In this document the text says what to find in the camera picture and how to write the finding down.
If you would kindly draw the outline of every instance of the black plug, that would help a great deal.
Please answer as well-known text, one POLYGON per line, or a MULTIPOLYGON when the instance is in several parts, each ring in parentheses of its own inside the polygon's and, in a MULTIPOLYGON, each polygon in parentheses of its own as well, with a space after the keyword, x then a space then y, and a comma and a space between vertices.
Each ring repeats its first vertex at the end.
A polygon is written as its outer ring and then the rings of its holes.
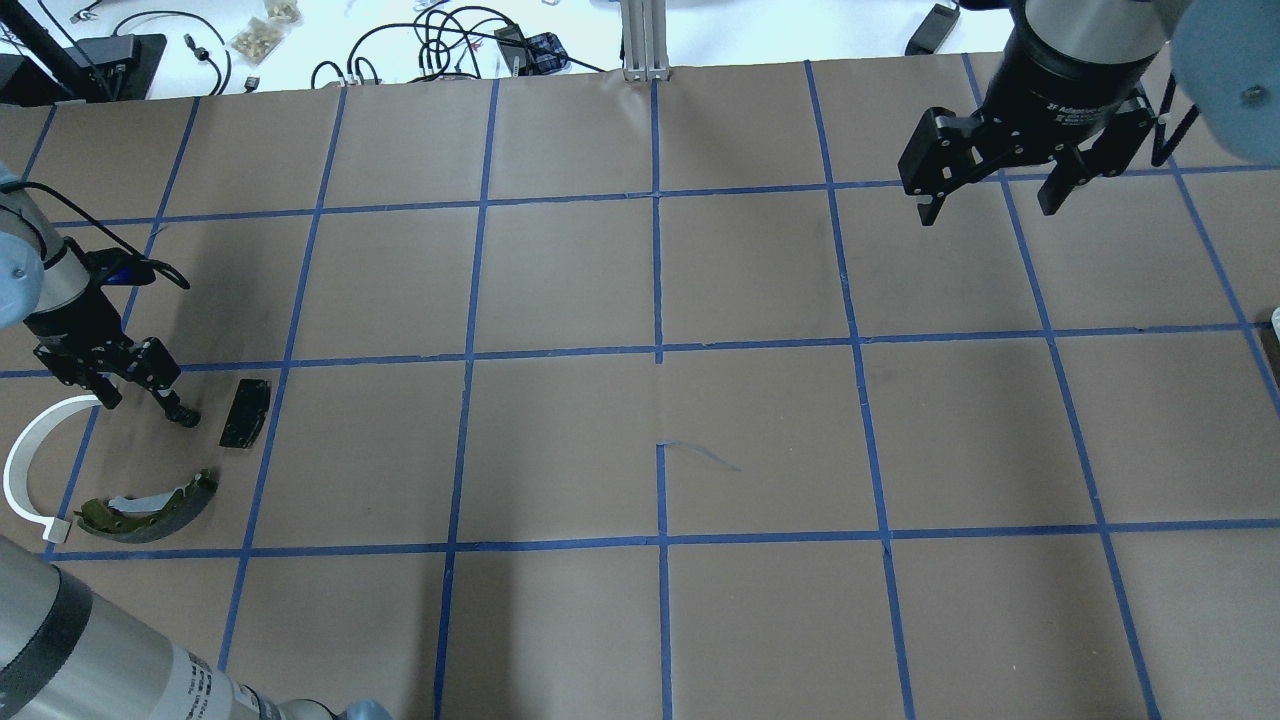
POLYGON ((187 44, 187 47, 191 49, 191 54, 195 55, 197 60, 204 63, 205 60, 209 59, 209 50, 205 50, 204 47, 196 47, 196 41, 191 37, 189 33, 182 36, 182 40, 187 44))

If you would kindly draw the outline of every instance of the black metal bar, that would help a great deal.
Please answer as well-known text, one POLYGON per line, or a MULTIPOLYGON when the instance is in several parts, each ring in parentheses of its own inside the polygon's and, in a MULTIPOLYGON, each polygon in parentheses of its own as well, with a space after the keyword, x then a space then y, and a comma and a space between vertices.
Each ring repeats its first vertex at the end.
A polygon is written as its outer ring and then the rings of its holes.
POLYGON ((0 0, 0 22, 18 36, 18 40, 22 40, 23 45, 73 95, 90 102, 110 100, 106 88, 100 87, 93 79, 92 70, 81 68, 18 0, 0 0))

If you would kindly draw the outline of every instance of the white plastic arc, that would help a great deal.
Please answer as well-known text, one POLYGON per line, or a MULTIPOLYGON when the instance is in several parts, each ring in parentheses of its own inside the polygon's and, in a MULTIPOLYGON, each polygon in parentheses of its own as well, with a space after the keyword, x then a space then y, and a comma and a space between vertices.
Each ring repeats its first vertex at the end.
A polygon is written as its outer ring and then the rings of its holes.
POLYGON ((31 461, 36 456, 36 451, 40 450, 40 443, 45 442, 49 433, 54 432, 54 428, 61 424, 63 420, 81 410, 97 407, 101 404, 92 395, 81 395, 68 397, 40 415, 36 415, 36 419, 18 436, 18 441, 13 443, 13 450, 9 451, 9 457, 4 461, 4 498, 9 502, 9 507, 13 507, 13 511, 22 516, 23 520, 42 525, 45 528, 44 538, 47 542, 64 542, 72 529, 72 524, 61 518, 41 515, 31 505, 31 495, 27 492, 31 461))

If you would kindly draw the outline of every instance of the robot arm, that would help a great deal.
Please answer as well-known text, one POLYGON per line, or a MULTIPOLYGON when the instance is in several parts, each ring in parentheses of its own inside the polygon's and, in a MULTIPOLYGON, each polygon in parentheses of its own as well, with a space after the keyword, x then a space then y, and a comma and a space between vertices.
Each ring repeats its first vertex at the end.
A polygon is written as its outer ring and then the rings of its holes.
MULTIPOLYGON (((1275 79, 1280 69, 1275 67, 1280 64, 1274 49, 1277 37, 1274 31, 1280 24, 1275 3, 1199 0, 1190 8, 1188 4, 1188 0, 1002 3, 1012 14, 1014 32, 982 106, 966 118, 946 108, 929 108, 899 160, 902 188, 920 199, 920 222, 932 225, 952 192, 1002 168, 1056 164, 1039 191, 1046 215, 1055 214, 1071 191, 1094 177, 1125 172, 1157 124, 1157 113, 1138 82, 1171 27, 1178 27, 1175 69, 1180 77, 1198 81, 1184 82, 1189 91, 1201 90, 1193 96, 1220 90, 1234 82, 1235 74, 1257 65, 1266 68, 1268 61, 1272 65, 1262 74, 1275 79), (1244 53, 1244 58, 1238 45, 1242 33, 1262 38, 1257 50, 1244 53), (1224 72, 1225 67, 1239 69, 1224 72), (1085 147, 1091 140, 1092 145, 1085 147)), ((993 3, 980 5, 989 8, 993 3)), ((1240 91, 1231 92, 1240 97, 1240 91)), ((1249 92, 1262 97, 1256 97, 1247 111, 1266 110, 1266 85, 1251 85, 1244 97, 1249 92)), ((1245 135, 1252 142, 1226 145, 1236 152, 1272 159, 1276 147, 1263 138, 1275 140, 1276 104, 1270 104, 1270 114, 1242 118, 1229 106, 1230 100, 1220 99, 1211 105, 1202 101, 1211 129, 1220 138, 1245 135)))
POLYGON ((189 287, 187 281, 101 225, 122 247, 81 250, 58 232, 27 188, 78 210, 52 188, 22 182, 0 165, 0 327, 23 322, 40 342, 36 357, 54 377, 92 392, 108 409, 120 402, 106 378, 115 374, 150 392, 169 420, 195 427, 200 414, 183 407, 173 391, 182 372, 173 356, 157 338, 134 342, 125 336, 120 314, 102 293, 106 284, 148 284, 157 272, 179 287, 189 287))

